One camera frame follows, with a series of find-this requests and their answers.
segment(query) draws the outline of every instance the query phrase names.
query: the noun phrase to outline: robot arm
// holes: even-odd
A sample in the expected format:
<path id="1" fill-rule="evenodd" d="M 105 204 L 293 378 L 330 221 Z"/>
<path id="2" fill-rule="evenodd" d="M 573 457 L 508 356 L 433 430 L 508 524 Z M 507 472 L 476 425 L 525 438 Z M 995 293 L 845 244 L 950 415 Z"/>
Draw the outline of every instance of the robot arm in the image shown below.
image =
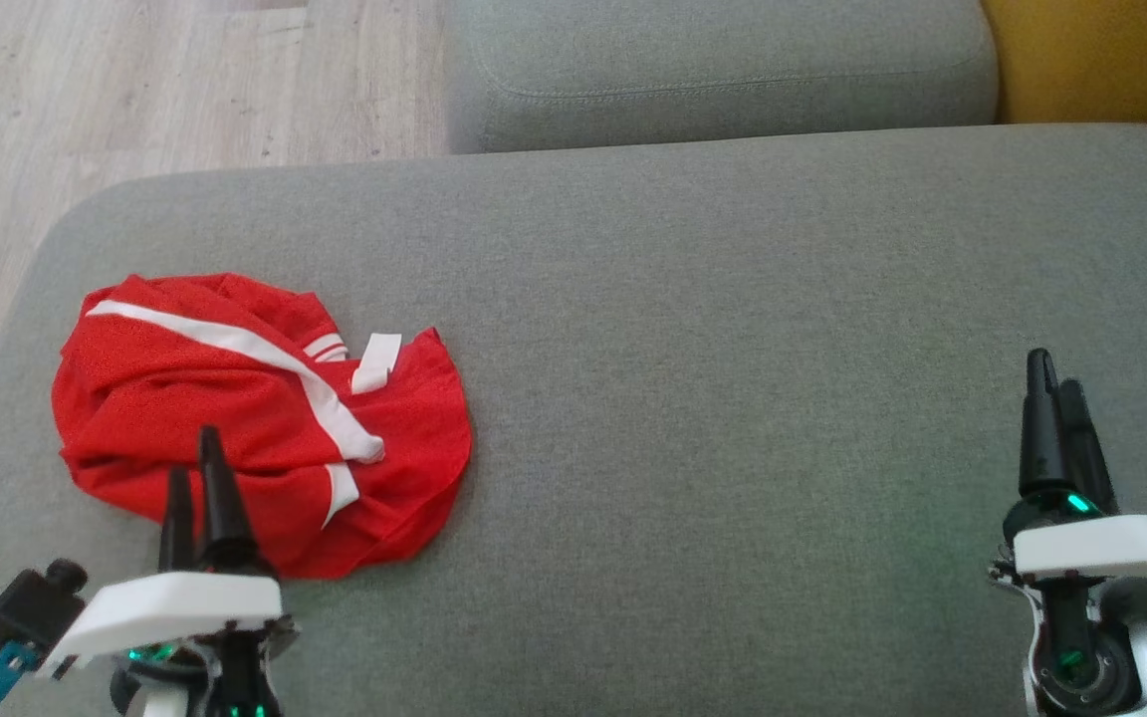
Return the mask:
<path id="1" fill-rule="evenodd" d="M 281 717 L 268 663 L 298 630 L 256 544 L 219 434 L 200 438 L 205 513 L 195 554 L 193 499 L 172 469 L 158 575 L 77 598 L 86 572 L 54 562 L 26 570 L 0 598 L 0 703 L 24 672 L 61 679 L 114 658 L 109 696 L 119 714 L 142 693 L 149 717 Z"/>
<path id="2" fill-rule="evenodd" d="M 1147 516 L 1122 516 L 1077 381 L 1029 356 L 1021 500 L 997 585 L 1029 600 L 1031 717 L 1147 716 Z"/>

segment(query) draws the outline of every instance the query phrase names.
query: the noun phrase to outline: gray couch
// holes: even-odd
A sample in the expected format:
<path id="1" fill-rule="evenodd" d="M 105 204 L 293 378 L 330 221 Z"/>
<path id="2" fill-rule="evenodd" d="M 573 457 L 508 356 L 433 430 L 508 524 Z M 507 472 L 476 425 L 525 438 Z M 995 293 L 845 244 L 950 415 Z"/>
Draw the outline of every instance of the gray couch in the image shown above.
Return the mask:
<path id="1" fill-rule="evenodd" d="M 151 570 L 155 527 L 69 484 L 49 384 L 87 290 L 220 271 L 318 291 L 345 338 L 437 327 L 475 430 L 418 560 L 287 586 L 291 714 L 1022 714 L 1029 609 L 985 567 L 1033 345 L 1147 512 L 1147 126 L 217 172 L 107 190 L 38 251 L 0 590 Z M 3 714 L 101 716 L 106 685 Z"/>
<path id="2" fill-rule="evenodd" d="M 993 120 L 977 0 L 458 0 L 450 141 L 509 151 Z"/>

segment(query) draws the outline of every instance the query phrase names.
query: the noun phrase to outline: wooden floor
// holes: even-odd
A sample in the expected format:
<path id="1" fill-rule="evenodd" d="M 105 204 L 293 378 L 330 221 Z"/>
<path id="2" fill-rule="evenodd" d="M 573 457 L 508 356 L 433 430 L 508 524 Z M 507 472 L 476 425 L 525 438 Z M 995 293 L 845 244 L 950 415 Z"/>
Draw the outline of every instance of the wooden floor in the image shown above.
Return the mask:
<path id="1" fill-rule="evenodd" d="M 445 1 L 0 0 L 0 326 L 106 186 L 446 154 Z"/>

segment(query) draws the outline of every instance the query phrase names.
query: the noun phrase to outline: blue cable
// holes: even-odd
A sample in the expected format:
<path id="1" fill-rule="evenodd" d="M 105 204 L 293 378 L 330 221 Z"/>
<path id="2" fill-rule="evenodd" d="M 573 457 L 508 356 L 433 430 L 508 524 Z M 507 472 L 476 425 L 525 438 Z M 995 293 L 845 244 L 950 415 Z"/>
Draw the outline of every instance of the blue cable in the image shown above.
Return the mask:
<path id="1" fill-rule="evenodd" d="M 25 672 L 33 672 L 40 667 L 41 656 L 18 641 L 9 641 L 0 650 L 0 704 L 8 697 L 11 688 L 17 686 Z"/>

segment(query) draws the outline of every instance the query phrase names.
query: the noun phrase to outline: yellow wall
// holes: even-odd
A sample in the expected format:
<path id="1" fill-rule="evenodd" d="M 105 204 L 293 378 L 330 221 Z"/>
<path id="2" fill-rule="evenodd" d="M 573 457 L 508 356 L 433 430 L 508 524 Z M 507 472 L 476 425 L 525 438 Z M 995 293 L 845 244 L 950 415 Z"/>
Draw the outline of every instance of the yellow wall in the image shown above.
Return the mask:
<path id="1" fill-rule="evenodd" d="M 1002 122 L 1147 122 L 1147 0 L 983 1 Z"/>

